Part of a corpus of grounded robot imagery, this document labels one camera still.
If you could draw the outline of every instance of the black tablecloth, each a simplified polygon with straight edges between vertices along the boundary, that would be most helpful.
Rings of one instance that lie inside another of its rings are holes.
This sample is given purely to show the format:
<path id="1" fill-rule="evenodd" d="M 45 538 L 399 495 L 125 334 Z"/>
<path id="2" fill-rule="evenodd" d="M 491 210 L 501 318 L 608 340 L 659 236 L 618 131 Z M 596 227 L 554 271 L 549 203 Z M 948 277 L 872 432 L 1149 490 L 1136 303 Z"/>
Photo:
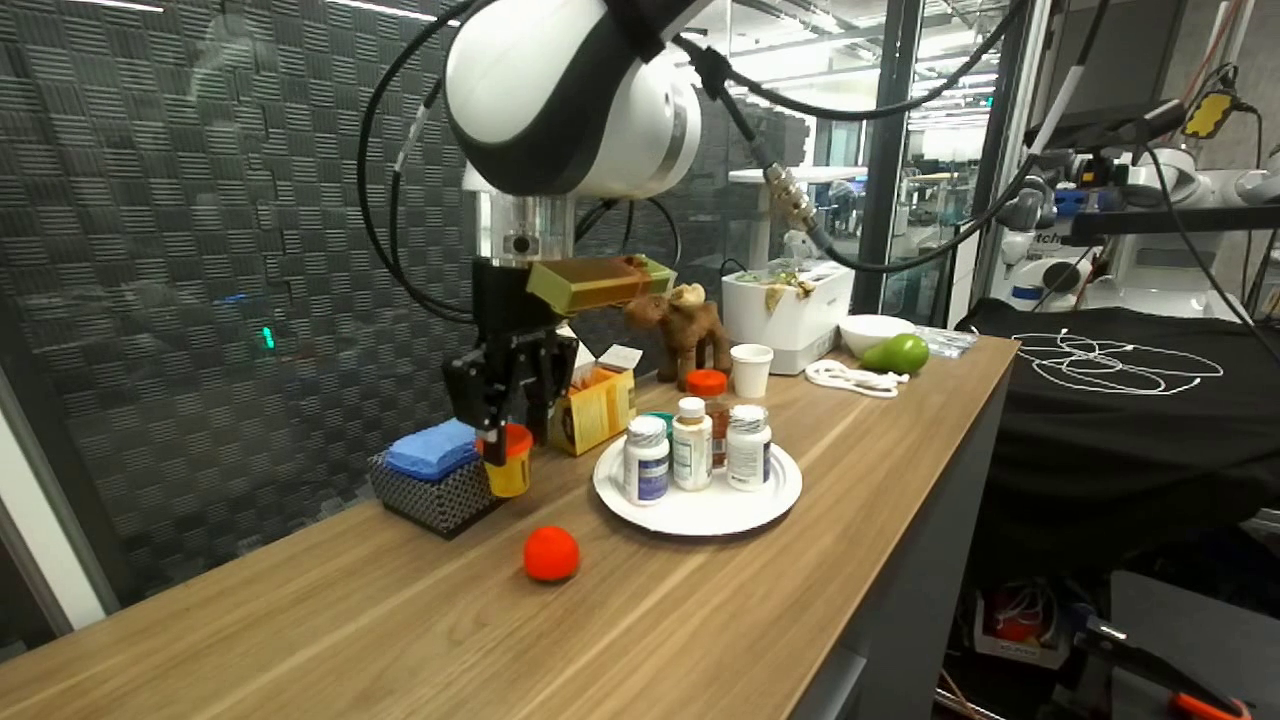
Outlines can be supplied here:
<path id="1" fill-rule="evenodd" d="M 1250 329 L 1000 299 L 956 329 L 1021 340 L 980 576 L 1106 573 L 1276 503 L 1280 365 Z"/>

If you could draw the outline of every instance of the wooden table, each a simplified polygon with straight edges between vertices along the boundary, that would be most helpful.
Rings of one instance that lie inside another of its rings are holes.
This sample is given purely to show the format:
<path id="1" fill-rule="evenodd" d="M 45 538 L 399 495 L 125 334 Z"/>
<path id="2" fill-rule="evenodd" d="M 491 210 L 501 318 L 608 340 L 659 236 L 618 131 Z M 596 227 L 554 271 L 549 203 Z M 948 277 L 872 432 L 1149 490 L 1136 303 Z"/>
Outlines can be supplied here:
<path id="1" fill-rule="evenodd" d="M 771 381 L 805 495 L 738 539 L 608 515 L 596 458 L 539 458 L 457 539 L 355 503 L 0 666 L 0 718 L 927 718 L 1010 365 L 980 340 L 899 400 Z M 520 576 L 536 526 L 579 538 L 575 582 Z"/>

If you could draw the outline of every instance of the wooden countertop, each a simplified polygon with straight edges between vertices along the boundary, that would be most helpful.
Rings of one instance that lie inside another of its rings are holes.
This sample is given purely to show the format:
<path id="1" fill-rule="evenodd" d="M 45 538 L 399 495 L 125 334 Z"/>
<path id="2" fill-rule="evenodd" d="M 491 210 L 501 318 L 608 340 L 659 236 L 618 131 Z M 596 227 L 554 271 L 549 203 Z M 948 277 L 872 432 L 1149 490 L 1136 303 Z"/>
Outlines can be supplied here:
<path id="1" fill-rule="evenodd" d="M 668 539 L 539 458 L 536 493 L 457 539 L 355 503 L 0 666 L 0 718 L 789 718 L 1013 365 L 931 362 L 899 400 L 771 381 L 805 470 L 789 522 Z M 536 526 L 579 538 L 560 587 Z"/>

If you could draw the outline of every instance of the white plate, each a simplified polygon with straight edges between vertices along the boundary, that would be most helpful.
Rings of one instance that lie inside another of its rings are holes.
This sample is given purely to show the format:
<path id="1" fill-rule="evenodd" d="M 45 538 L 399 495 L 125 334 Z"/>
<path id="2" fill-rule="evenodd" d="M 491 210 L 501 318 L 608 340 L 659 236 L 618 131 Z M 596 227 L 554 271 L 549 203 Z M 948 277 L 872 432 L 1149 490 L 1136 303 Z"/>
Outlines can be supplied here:
<path id="1" fill-rule="evenodd" d="M 623 445 L 627 442 L 612 442 L 602 452 L 594 470 L 594 490 L 612 515 L 666 538 L 738 538 L 763 528 L 782 522 L 805 490 L 799 464 L 771 445 L 771 471 L 761 490 L 727 490 L 726 482 L 712 482 L 702 493 L 668 490 L 668 495 L 654 503 L 633 503 L 623 495 Z"/>

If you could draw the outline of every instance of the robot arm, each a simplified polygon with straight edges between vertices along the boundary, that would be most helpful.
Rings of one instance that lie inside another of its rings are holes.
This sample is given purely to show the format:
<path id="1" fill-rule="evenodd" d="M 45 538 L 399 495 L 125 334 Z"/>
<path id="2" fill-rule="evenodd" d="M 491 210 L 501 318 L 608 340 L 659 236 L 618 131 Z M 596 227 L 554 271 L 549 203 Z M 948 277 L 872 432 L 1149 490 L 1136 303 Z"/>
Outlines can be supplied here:
<path id="1" fill-rule="evenodd" d="M 702 107 L 659 57 L 708 0 L 498 0 L 443 70 L 450 124 L 509 196 L 659 196 L 689 172 Z"/>

